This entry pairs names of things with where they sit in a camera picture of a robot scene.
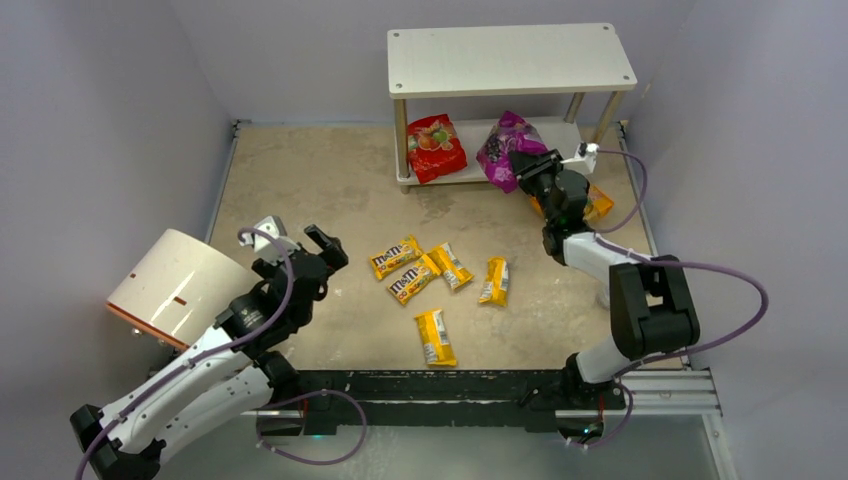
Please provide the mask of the purple candy bag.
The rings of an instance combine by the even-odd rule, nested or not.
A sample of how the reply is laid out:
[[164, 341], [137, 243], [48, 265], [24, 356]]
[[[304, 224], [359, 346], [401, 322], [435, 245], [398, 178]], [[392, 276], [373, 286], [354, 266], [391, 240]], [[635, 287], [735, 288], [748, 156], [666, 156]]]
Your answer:
[[526, 119], [505, 111], [489, 131], [476, 160], [490, 184], [509, 194], [518, 188], [509, 154], [542, 154], [548, 151], [537, 129]]

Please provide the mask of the red candy bag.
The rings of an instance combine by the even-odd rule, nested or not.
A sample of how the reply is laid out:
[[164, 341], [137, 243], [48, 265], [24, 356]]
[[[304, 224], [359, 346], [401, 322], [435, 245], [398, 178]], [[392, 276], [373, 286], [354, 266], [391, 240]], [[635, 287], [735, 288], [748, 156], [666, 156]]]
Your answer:
[[407, 143], [407, 160], [420, 184], [459, 172], [468, 165], [455, 125], [447, 114], [410, 123]]

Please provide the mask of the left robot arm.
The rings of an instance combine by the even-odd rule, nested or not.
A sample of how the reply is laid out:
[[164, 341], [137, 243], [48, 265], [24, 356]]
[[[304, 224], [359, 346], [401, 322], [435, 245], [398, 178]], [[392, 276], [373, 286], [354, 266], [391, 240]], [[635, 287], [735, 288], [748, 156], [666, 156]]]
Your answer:
[[276, 346], [306, 326], [330, 277], [349, 259], [317, 226], [306, 250], [269, 216], [238, 238], [250, 268], [175, 229], [165, 231], [109, 296], [110, 311], [178, 350], [123, 397], [84, 405], [70, 418], [83, 457], [78, 472], [151, 479], [180, 450], [251, 410], [304, 409], [309, 386]]

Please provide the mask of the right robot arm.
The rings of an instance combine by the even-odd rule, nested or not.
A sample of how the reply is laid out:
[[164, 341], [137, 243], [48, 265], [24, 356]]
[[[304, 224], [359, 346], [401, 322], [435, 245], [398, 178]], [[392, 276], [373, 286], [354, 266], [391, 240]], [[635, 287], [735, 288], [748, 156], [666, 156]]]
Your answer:
[[571, 355], [561, 371], [560, 389], [578, 402], [611, 387], [627, 367], [652, 354], [674, 353], [700, 337], [677, 258], [634, 253], [606, 241], [586, 220], [587, 176], [602, 151], [595, 143], [583, 142], [570, 158], [556, 150], [508, 155], [519, 188], [540, 208], [547, 255], [595, 278], [608, 294], [609, 336]]

